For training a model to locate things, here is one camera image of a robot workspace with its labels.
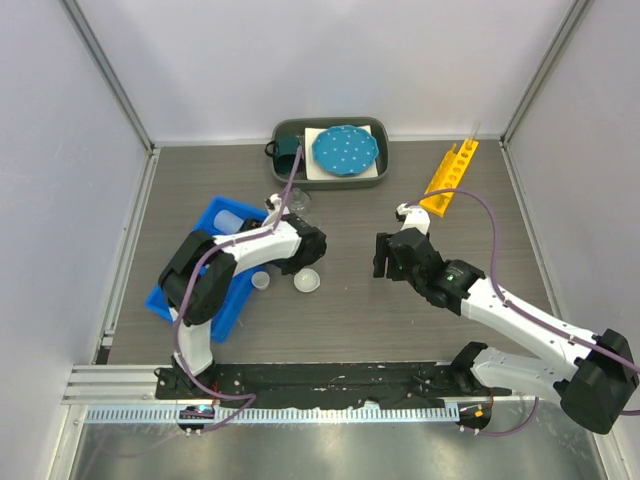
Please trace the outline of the clear round glass flask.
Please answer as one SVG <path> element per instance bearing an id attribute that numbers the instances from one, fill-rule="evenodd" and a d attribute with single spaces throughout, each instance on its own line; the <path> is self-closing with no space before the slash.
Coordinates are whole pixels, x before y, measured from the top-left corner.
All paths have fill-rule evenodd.
<path id="1" fill-rule="evenodd" d="M 292 188 L 289 192 L 287 207 L 291 213 L 299 217 L 304 217 L 309 213 L 311 197 L 298 187 Z"/>

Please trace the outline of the yellow test tube rack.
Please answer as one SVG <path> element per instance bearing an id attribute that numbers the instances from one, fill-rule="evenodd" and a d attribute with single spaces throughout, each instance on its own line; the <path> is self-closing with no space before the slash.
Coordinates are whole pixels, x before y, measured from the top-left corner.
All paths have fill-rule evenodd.
<path id="1" fill-rule="evenodd" d="M 472 158 L 476 153 L 479 142 L 472 138 L 463 141 L 460 147 L 453 145 L 444 155 L 439 167 L 432 177 L 425 194 L 446 189 L 457 189 Z M 440 193 L 420 201 L 420 206 L 431 214 L 443 217 L 453 199 L 453 192 Z"/>

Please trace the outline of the white squeeze bottle red cap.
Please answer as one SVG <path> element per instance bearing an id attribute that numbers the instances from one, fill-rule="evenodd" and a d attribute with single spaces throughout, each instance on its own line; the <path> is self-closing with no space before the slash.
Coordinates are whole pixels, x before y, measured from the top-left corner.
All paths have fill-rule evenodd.
<path id="1" fill-rule="evenodd" d="M 223 235 L 237 233 L 243 224 L 244 219 L 229 210 L 220 210 L 213 219 L 213 228 Z"/>

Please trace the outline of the clear glass test tube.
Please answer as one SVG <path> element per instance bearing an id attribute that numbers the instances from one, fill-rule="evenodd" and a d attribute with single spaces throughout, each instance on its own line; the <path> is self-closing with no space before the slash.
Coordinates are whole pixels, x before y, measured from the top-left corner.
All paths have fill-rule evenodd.
<path id="1" fill-rule="evenodd" d="M 480 127 L 481 127 L 481 121 L 480 120 L 476 120 L 473 123 L 471 133 L 470 133 L 469 137 L 467 138 L 467 144 L 468 144 L 469 147 L 472 147 L 474 142 L 476 141 L 476 137 L 477 137 L 477 135 L 479 133 Z"/>

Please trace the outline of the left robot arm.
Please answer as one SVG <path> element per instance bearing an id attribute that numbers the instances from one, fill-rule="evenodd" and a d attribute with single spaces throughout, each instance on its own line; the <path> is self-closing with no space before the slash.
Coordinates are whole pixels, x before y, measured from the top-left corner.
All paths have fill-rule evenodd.
<path id="1" fill-rule="evenodd" d="M 236 276 L 265 264 L 275 265 L 284 275 L 294 275 L 326 251 L 325 233 L 293 213 L 231 235 L 212 236 L 203 229 L 191 232 L 158 279 L 158 287 L 179 322 L 173 353 L 173 363 L 180 372 L 179 388 L 193 399 L 211 391 L 212 320 L 222 309 Z"/>

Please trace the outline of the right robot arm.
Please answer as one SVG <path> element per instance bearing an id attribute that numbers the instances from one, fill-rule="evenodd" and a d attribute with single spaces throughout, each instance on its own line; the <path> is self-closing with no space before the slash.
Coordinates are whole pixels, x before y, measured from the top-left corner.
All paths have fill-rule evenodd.
<path id="1" fill-rule="evenodd" d="M 465 395 L 505 388 L 554 402 L 581 427 L 611 431 L 639 386 L 629 342 L 565 323 L 523 302 L 462 260 L 445 260 L 416 228 L 379 233 L 373 275 L 405 281 L 434 307 L 488 326 L 531 352 L 530 357 L 469 343 L 451 380 Z"/>

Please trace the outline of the white evaporating dish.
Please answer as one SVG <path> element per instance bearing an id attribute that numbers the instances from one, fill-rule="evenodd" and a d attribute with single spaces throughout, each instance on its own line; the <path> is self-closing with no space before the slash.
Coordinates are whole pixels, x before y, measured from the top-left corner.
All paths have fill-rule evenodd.
<path id="1" fill-rule="evenodd" d="M 311 293 L 319 288 L 319 274 L 311 268 L 303 268 L 293 277 L 294 287 L 301 293 Z"/>

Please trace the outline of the white square paper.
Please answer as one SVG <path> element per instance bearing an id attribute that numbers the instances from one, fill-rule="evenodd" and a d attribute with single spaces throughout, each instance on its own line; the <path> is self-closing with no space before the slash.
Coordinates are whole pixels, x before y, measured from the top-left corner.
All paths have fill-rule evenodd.
<path id="1" fill-rule="evenodd" d="M 303 129 L 305 175 L 310 182 L 344 188 L 374 185 L 384 173 L 384 136 L 372 120 L 345 120 Z"/>

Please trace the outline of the blue dotted plate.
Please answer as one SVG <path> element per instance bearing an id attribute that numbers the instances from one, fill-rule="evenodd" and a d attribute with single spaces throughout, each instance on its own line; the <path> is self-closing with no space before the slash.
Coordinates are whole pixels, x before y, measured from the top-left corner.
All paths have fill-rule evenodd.
<path id="1" fill-rule="evenodd" d="M 380 155 L 371 126 L 337 125 L 305 130 L 309 180 L 372 179 L 379 175 Z"/>

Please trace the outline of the dark green mug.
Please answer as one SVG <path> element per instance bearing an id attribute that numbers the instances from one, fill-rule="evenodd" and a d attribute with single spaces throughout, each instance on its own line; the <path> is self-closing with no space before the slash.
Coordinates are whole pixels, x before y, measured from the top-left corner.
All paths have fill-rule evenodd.
<path id="1" fill-rule="evenodd" d="M 289 175 L 292 171 L 298 173 L 303 169 L 304 155 L 301 155 L 298 166 L 294 167 L 296 154 L 301 148 L 301 136 L 284 135 L 268 142 L 264 147 L 264 154 L 272 159 L 276 174 Z"/>

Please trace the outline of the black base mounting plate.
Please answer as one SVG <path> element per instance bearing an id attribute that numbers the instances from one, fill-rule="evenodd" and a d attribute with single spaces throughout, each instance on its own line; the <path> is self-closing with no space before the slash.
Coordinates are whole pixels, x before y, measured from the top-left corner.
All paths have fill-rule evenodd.
<path id="1" fill-rule="evenodd" d="M 436 362 L 218 363 L 200 382 L 225 394 L 220 405 L 227 408 L 240 407 L 249 394 L 256 396 L 253 408 L 300 410 L 358 409 L 368 400 L 385 410 L 409 409 L 442 406 L 451 397 L 511 394 Z"/>

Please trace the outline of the grey plastic tray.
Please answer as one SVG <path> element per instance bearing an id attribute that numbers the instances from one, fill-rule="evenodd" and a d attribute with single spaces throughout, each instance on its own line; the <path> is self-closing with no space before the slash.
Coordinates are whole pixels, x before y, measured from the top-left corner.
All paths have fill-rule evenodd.
<path id="1" fill-rule="evenodd" d="M 276 180 L 285 184 L 293 161 L 285 154 L 302 147 L 302 160 L 293 185 L 303 190 L 372 188 L 390 171 L 389 139 L 384 125 L 373 117 L 321 117 L 280 122 L 264 152 Z"/>

